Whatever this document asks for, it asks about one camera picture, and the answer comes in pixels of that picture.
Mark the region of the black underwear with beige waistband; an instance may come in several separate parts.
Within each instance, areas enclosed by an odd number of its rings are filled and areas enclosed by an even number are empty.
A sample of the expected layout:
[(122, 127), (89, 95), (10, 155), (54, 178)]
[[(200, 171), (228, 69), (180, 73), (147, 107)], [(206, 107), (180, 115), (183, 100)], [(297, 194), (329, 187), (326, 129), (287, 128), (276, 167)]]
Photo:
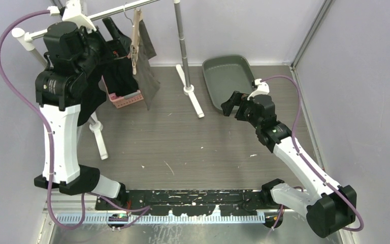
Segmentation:
[(78, 126), (85, 124), (93, 112), (107, 99), (106, 92), (99, 87), (99, 82), (103, 77), (107, 65), (114, 60), (126, 58), (128, 55), (129, 46), (132, 42), (130, 37), (120, 31), (111, 36), (112, 39), (107, 41), (102, 47), (98, 65), (87, 76), (88, 86), (82, 93), (81, 111), (77, 122)]

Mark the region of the beige clip hanger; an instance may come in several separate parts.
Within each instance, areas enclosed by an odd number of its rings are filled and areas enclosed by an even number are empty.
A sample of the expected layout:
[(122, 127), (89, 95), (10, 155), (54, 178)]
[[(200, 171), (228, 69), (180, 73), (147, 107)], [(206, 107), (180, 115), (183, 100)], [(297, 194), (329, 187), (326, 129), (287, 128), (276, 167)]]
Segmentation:
[(142, 10), (134, 9), (133, 19), (130, 19), (126, 15), (126, 8), (123, 9), (125, 17), (131, 21), (132, 23), (132, 37), (131, 37), (131, 45), (129, 47), (127, 57), (131, 59), (132, 64), (132, 73), (133, 75), (137, 74), (137, 61), (139, 55), (139, 44), (140, 44), (140, 22), (143, 20)]

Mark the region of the grey-brown underwear with beige waistband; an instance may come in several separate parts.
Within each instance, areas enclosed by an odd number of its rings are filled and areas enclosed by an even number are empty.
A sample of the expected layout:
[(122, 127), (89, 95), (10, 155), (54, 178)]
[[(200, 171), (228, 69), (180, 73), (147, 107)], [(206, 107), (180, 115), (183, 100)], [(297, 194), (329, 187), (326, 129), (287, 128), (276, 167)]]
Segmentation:
[(134, 75), (134, 78), (144, 98), (147, 110), (150, 110), (153, 99), (160, 89), (160, 82), (155, 77), (149, 62), (157, 54), (143, 20), (139, 23), (139, 34), (139, 54), (136, 62), (137, 73)]

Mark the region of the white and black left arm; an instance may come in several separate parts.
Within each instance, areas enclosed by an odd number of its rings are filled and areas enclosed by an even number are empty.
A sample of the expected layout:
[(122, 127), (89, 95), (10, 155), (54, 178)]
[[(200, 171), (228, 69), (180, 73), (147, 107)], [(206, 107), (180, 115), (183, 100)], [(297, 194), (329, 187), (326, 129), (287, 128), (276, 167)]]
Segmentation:
[(98, 30), (62, 21), (43, 36), (47, 67), (35, 80), (36, 102), (45, 118), (48, 149), (42, 175), (34, 184), (57, 188), (66, 195), (94, 193), (108, 198), (116, 210), (126, 207), (125, 184), (81, 165), (77, 156), (77, 128), (88, 122), (107, 95), (99, 81), (117, 57), (111, 42)]

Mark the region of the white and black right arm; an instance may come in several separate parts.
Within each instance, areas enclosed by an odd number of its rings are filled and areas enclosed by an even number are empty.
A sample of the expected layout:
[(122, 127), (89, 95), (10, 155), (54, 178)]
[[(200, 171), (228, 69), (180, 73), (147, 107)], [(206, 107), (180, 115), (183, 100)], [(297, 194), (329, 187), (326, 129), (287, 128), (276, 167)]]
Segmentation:
[(350, 185), (341, 186), (305, 155), (291, 129), (277, 119), (271, 96), (251, 97), (235, 91), (221, 104), (223, 115), (230, 116), (234, 107), (238, 107), (235, 119), (250, 123), (259, 142), (284, 162), (305, 188), (302, 192), (278, 178), (263, 184), (260, 199), (266, 208), (282, 205), (292, 209), (321, 238), (355, 222), (356, 191)]

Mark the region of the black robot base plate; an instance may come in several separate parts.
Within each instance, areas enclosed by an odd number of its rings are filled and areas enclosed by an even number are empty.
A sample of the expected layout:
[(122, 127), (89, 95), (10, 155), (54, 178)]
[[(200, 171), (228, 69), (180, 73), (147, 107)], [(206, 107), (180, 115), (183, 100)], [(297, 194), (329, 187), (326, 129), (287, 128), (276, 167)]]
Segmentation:
[(253, 216), (258, 211), (277, 212), (277, 204), (262, 201), (260, 190), (128, 190), (124, 202), (111, 201), (130, 210), (149, 206), (146, 216)]

